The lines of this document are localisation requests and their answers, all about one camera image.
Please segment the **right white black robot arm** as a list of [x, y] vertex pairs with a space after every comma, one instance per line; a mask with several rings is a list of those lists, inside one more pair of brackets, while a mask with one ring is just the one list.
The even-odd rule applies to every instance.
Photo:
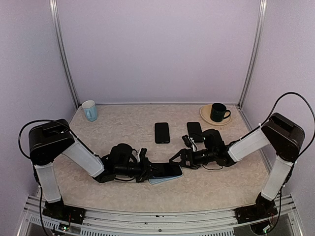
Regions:
[[202, 132], [201, 138], [205, 148], [194, 150], [192, 138], [184, 135], [182, 139], [187, 147], [171, 157], [169, 163], [194, 170], [212, 162], [222, 167], [231, 167], [250, 154], [268, 148], [274, 154], [268, 179], [255, 203], [236, 208], [235, 215], [237, 222], [241, 224], [280, 213], [275, 198], [288, 182], [294, 164], [300, 156], [305, 139], [305, 132], [301, 126], [280, 113], [273, 113], [263, 124], [229, 144], [224, 143], [216, 129]]

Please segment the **blue edged smartphone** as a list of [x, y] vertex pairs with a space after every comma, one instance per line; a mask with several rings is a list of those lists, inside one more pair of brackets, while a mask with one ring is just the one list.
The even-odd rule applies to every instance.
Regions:
[[178, 177], [183, 174], [180, 166], [171, 165], [170, 163], [153, 163], [162, 165], [162, 172], [153, 174], [154, 178]]

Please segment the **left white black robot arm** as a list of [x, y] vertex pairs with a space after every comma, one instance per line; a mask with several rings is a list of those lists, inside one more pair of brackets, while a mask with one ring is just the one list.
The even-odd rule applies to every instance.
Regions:
[[82, 224], [85, 217], [85, 209], [63, 202], [53, 166], [60, 155], [76, 163], [98, 183], [114, 181], [117, 176], [144, 182], [162, 171], [146, 157], [145, 148], [137, 152], [130, 145], [118, 144], [109, 155], [99, 157], [74, 134], [65, 119], [38, 123], [29, 131], [29, 147], [30, 160], [46, 199], [44, 216], [68, 224]]

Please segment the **light blue phone case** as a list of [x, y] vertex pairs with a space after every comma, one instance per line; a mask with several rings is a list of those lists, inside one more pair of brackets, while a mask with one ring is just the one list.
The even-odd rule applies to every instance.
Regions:
[[153, 178], [153, 179], [149, 179], [149, 183], [150, 184], [158, 184], [158, 183], [170, 181], [170, 180], [182, 177], [182, 176], [183, 176], [183, 174], [181, 176], [178, 176], [178, 177]]

